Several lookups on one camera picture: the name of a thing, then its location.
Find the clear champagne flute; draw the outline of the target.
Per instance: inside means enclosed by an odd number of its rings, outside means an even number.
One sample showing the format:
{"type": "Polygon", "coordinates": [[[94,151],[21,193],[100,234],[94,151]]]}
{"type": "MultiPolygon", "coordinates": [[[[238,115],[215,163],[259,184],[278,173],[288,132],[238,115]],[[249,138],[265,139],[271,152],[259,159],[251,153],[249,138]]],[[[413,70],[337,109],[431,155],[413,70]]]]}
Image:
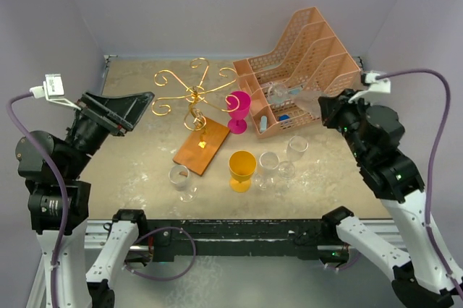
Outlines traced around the clear champagne flute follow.
{"type": "Polygon", "coordinates": [[[303,90],[301,86],[288,88],[283,82],[271,82],[267,89],[267,101],[271,106],[294,105],[314,118],[321,117],[318,102],[323,93],[319,90],[303,90]]]}

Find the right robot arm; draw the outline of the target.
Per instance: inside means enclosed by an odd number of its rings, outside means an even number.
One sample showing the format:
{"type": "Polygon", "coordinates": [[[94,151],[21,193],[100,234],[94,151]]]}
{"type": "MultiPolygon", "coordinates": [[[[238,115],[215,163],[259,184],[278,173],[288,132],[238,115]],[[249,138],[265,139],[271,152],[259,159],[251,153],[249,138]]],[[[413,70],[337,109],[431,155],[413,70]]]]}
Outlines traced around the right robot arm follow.
{"type": "Polygon", "coordinates": [[[389,107],[352,102],[352,89],[318,103],[325,127],[340,131],[363,181],[394,220],[405,250],[371,231],[353,212],[339,207],[322,218],[330,244],[352,245],[390,280],[406,307],[451,307],[462,290],[462,269],[440,236],[429,239],[434,220],[425,215],[425,185],[415,163],[399,150],[404,127],[389,107]]]}

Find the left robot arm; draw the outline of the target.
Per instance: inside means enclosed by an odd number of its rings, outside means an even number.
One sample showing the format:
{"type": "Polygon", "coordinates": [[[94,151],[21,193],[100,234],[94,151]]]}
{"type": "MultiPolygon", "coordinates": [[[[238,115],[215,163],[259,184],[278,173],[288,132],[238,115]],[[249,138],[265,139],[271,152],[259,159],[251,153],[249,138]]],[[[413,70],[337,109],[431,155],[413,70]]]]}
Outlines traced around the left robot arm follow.
{"type": "Polygon", "coordinates": [[[117,271],[133,244],[148,238],[143,210],[118,210],[94,266],[85,268],[85,234],[91,185],[81,174],[108,136],[131,132],[154,99],[152,92],[105,97],[85,92],[75,103],[72,125],[60,139],[28,131],[13,111],[30,91],[9,100],[7,113],[22,138],[15,148],[17,172],[29,191],[31,228],[41,246],[47,307],[113,307],[117,271]]]}

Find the yellow plastic wine glass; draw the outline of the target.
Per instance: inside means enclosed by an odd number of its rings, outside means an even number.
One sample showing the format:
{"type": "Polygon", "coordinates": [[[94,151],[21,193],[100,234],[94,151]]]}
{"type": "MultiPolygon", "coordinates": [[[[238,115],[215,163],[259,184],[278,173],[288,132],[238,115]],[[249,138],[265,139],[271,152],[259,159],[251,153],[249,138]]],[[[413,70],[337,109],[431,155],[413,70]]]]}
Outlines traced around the yellow plastic wine glass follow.
{"type": "Polygon", "coordinates": [[[251,178],[255,173],[257,161],[255,156],[245,150],[233,153],[229,159],[231,178],[229,186],[233,191],[244,193],[251,187],[251,178]]]}

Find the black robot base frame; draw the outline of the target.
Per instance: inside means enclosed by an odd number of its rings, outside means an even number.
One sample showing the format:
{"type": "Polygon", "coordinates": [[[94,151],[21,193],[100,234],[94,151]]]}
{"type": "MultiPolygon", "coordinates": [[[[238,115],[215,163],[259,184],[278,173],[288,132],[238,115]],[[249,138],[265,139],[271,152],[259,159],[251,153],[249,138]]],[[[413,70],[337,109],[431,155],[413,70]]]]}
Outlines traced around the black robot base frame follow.
{"type": "Polygon", "coordinates": [[[296,257],[332,265],[347,264],[350,246],[321,219],[148,219],[141,210],[118,210],[103,228],[118,221],[141,227],[136,245],[143,262],[172,262],[178,256],[296,257]]]}

